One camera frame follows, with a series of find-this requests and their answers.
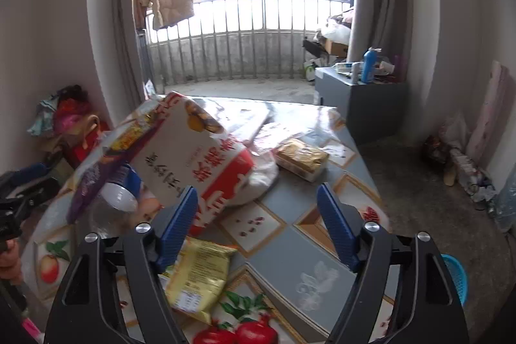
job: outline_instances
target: apple print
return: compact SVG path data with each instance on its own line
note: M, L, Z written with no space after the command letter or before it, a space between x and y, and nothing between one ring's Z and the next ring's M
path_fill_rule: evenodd
M50 254L46 254L39 261L39 276L42 281L52 284L59 276L58 258L70 262L68 253L63 249L68 241L56 241L55 243L47 242L46 250Z
M53 255L45 255L39 262L39 273L41 279L47 283L52 284L57 280L59 274L59 263L57 258Z

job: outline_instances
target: plastic bottle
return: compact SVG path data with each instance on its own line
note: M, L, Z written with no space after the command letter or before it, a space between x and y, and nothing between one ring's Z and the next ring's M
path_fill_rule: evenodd
M141 179L129 165L122 165L91 203L90 228L101 238L123 234L131 213L138 207Z
M381 52L381 49L373 49L369 47L369 49L364 54L364 70L362 71L362 79L363 83L371 83L374 77L375 72L375 63L377 58L377 53Z
M516 164L494 203L497 225L501 231L507 232L516 222Z
M358 74L360 72L360 62L354 62L352 64L352 83L358 83Z

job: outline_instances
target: human hand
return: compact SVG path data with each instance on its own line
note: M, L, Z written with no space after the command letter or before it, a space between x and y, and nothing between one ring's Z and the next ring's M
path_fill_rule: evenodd
M7 250L0 254L0 279L11 280L12 284L22 282L22 262L18 241L9 239L6 242Z

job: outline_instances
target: silver screw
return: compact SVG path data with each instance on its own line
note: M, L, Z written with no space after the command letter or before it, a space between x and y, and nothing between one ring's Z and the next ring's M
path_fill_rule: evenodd
M95 232L92 232L92 233L89 233L88 235L86 235L84 237L84 240L86 242L91 243L91 242L95 242L98 238L99 238L99 235L97 235Z
M428 242L430 240L430 235L428 235L426 232L419 232L417 234L417 238L423 242Z
M138 233L146 233L151 230L151 226L148 223L140 223L136 226L136 232Z
M376 222L367 222L364 227L369 231L369 232L376 232L376 231L379 231L380 230L380 225Z

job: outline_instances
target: concrete floor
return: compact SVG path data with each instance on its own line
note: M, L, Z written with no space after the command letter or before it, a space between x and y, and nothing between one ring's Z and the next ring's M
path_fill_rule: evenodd
M206 97L247 98L287 103L312 104L314 86L305 79L288 77L269 79L233 79L222 81L190 82L169 85L166 93L177 91L184 95L202 95Z
M418 150L394 139L361 145L359 149L393 232L413 236L427 231L443 254L461 261L469 281L464 312L470 340L475 342L514 285L507 239L485 211L475 210L460 185L445 186L442 176L420 160Z

